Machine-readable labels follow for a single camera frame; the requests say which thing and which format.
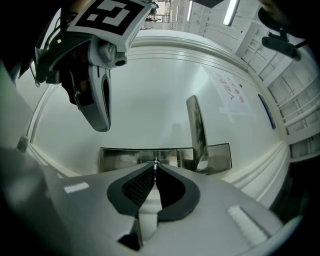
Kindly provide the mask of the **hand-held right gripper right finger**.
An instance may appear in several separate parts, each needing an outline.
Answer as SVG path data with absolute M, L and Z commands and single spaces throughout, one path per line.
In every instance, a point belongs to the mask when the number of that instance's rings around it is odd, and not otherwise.
M 268 208 L 232 184 L 159 164 L 162 210 L 144 256 L 266 256 L 283 227 Z

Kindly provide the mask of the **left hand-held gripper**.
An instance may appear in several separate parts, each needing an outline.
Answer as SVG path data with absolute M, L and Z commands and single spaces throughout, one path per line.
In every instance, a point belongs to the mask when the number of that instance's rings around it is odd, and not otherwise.
M 58 84 L 67 55 L 82 44 L 88 61 L 104 69 L 127 63 L 126 52 L 140 31 L 151 5 L 141 0 L 92 0 L 73 20 L 58 26 L 43 49 L 35 50 L 35 79 Z

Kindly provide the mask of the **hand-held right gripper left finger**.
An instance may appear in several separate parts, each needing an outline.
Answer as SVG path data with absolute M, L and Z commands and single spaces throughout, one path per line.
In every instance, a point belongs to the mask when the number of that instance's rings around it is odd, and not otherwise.
M 18 255 L 154 256 L 137 214 L 119 214 L 107 197 L 108 173 L 59 178 L 56 170 L 14 150 L 0 151 L 1 224 L 16 233 Z

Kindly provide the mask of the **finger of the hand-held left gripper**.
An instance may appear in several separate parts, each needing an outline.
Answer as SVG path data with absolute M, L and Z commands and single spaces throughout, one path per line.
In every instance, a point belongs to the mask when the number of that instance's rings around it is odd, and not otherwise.
M 89 65 L 87 80 L 84 92 L 80 91 L 80 86 L 74 88 L 76 105 L 94 130 L 107 132 L 111 128 L 110 70 Z

